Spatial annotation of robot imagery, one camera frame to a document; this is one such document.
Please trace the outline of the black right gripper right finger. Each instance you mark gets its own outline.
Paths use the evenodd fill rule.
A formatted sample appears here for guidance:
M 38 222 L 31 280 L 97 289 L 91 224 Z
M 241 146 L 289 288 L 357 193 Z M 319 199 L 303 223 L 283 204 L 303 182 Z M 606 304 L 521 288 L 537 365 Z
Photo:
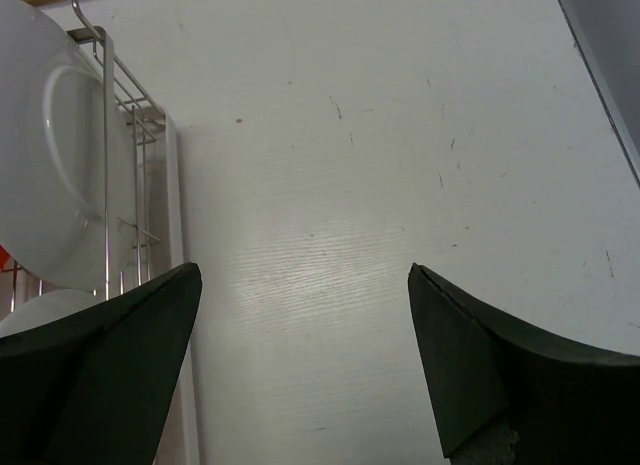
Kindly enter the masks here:
M 561 337 L 434 271 L 408 276 L 443 456 L 453 464 L 635 464 L 639 359 Z

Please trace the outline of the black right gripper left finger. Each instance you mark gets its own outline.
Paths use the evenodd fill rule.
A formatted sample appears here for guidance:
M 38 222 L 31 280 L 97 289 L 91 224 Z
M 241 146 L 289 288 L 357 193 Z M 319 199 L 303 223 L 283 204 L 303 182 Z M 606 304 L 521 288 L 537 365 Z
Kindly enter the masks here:
M 1 340 L 4 464 L 150 464 L 202 291 L 184 263 Z

